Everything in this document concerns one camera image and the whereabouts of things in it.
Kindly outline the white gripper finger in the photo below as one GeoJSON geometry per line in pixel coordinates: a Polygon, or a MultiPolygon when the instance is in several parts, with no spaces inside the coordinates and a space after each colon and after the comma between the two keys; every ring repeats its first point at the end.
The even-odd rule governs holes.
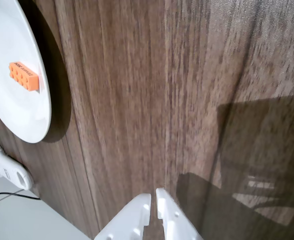
{"type": "Polygon", "coordinates": [[[202,240],[194,225],[164,189],[156,189],[157,217],[162,220],[165,240],[202,240]]]}
{"type": "Polygon", "coordinates": [[[118,214],[97,234],[95,240],[141,240],[144,227],[150,223],[151,199],[141,193],[127,203],[118,214]]]}

